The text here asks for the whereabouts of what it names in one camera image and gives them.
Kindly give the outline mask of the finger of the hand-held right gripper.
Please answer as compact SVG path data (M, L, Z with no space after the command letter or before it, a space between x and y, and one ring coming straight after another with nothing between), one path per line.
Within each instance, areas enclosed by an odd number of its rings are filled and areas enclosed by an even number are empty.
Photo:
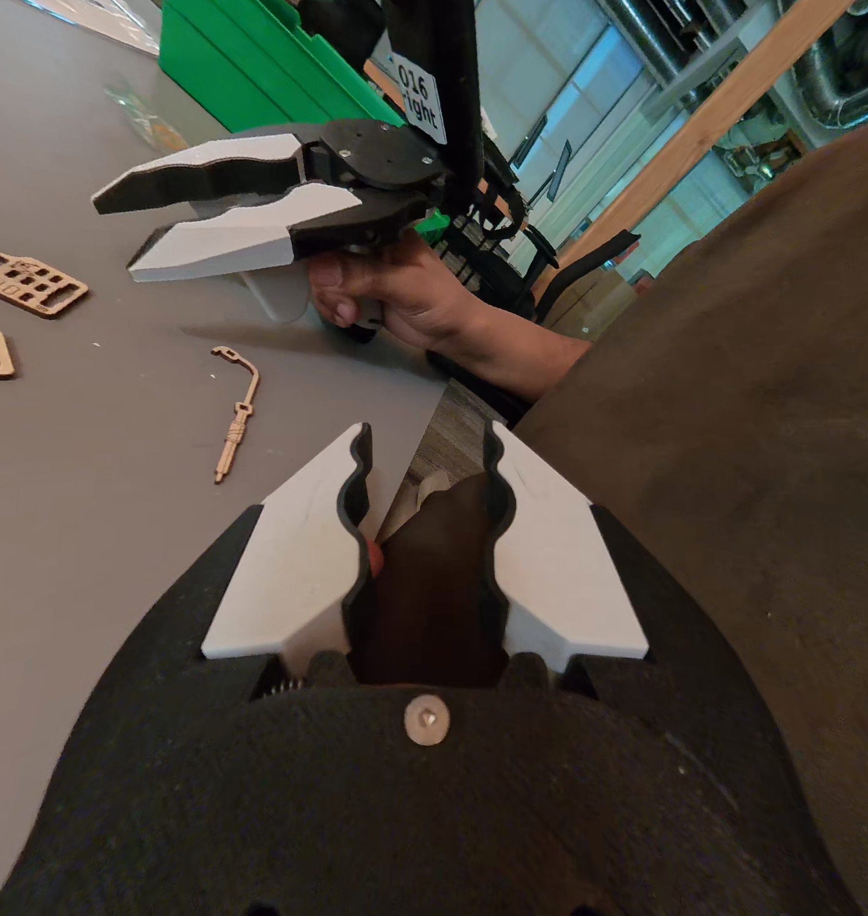
M236 206L208 219L176 223L128 264L134 281L187 281L286 267L296 261L292 229L353 209L361 199L348 189L309 182L279 200Z
M292 134L234 135L136 166L92 198L100 214L158 210L247 194L279 195L306 176Z

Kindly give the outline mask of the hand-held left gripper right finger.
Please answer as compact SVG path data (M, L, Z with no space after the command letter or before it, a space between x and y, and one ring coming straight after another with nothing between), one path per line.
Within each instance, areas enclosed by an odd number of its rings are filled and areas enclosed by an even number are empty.
M646 658L590 500L503 424L487 427L484 462L483 612L506 654L535 654L554 674L580 655Z

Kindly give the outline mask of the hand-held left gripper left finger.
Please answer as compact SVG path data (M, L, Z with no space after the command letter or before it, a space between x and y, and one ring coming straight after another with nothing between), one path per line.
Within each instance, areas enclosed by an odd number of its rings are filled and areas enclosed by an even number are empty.
M355 423L261 504L201 644L209 659L310 662L351 652L351 605L371 577L372 430Z

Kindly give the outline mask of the wooden bent pipe piece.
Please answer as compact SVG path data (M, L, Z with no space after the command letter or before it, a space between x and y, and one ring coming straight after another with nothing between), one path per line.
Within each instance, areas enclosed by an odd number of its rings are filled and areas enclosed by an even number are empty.
M251 361L242 357L229 346L215 346L211 349L211 354L221 357L230 364L241 365L250 373L250 381L245 396L234 404L234 416L225 435L221 456L213 474L214 484L220 485L231 473L237 449L244 441L247 423L254 413L254 399L257 395L261 376Z

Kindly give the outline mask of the grey desk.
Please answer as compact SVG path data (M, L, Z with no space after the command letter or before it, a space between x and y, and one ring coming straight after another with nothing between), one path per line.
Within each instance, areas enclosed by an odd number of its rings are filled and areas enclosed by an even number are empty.
M90 293L43 319L0 301L18 375L0 381L0 887L63 744L144 613L251 505L354 422L372 426L375 533L445 382L380 333L367 345L314 310L278 326L231 278L136 283L125 265L185 205L100 215L92 196L155 156L106 85L129 87L188 142L223 128L153 57L0 2L0 251ZM223 441L261 380L231 473Z

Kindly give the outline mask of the person's right hand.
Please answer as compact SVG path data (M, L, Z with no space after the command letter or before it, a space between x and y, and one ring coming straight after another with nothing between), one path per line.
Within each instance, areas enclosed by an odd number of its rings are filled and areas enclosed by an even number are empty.
M444 354L475 347L502 318L463 287L413 228L398 242L360 255L326 253L308 266L317 311L341 329L357 325L365 301L398 340Z

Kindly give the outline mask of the clear plastic bag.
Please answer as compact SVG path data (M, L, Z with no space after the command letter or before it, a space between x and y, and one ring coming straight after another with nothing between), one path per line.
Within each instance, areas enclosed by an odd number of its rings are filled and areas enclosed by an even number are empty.
M155 151L167 155L188 147L182 135L131 88L106 85L103 90L120 108L133 131Z

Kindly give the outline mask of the green plastic bin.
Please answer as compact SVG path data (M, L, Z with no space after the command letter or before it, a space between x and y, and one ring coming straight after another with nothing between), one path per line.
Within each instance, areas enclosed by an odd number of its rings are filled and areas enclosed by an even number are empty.
M240 135L315 118L370 118L399 124L404 119L386 34L358 73L351 89L369 94L339 98L345 109L313 108L308 94L291 85L270 55L263 29L278 26L262 2L165 2L159 63L163 72L231 132Z

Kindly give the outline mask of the person's dark brown trousers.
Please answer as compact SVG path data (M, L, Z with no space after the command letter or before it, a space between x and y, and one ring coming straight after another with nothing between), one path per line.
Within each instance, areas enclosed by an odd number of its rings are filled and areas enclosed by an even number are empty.
M352 606L348 660L363 685L490 689L508 657L479 602L490 521L486 475L428 497L382 546Z

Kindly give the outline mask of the black bag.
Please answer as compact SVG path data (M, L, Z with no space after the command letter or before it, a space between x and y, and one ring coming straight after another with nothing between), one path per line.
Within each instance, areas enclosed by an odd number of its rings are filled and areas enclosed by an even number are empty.
M296 6L301 27L324 38L358 71L385 31L383 10L375 1L299 1Z

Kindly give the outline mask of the person's brown shirt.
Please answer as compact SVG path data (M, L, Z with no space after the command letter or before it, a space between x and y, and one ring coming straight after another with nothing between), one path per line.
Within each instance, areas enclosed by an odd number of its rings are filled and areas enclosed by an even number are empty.
M732 644L868 914L868 125L685 248L517 435Z

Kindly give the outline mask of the black office chair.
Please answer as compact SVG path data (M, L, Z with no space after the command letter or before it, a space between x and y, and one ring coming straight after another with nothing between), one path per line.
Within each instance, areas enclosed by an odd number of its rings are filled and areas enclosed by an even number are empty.
M496 144L483 135L485 189L477 189L466 212L440 217L430 245L440 258L453 258L454 274L468 285L478 278L476 295L492 306L542 325L555 302L575 281L614 258L625 257L640 236L624 230L573 261L558 266L557 251L528 222L527 202L517 177ZM524 274L500 252L500 244L522 233L535 248Z

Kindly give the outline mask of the cardboard box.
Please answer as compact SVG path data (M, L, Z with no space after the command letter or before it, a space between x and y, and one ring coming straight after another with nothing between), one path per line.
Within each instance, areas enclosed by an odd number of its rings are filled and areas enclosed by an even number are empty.
M596 343L637 299L635 289L615 269L596 269L558 297L543 326L565 337Z

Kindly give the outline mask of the wooden beam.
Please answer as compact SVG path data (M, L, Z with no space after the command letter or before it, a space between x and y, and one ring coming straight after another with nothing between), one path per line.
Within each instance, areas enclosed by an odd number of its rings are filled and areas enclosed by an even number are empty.
M841 17L850 2L794 2L700 109L559 258L565 269L623 230L631 230L680 182L801 56Z

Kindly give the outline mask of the silver ventilation duct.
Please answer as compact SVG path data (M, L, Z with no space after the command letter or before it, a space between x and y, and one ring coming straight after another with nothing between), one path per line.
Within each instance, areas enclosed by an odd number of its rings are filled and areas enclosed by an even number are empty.
M792 73L808 113L822 127L868 123L868 1L852 2Z
M669 86L746 11L742 1L599 1L661 87Z

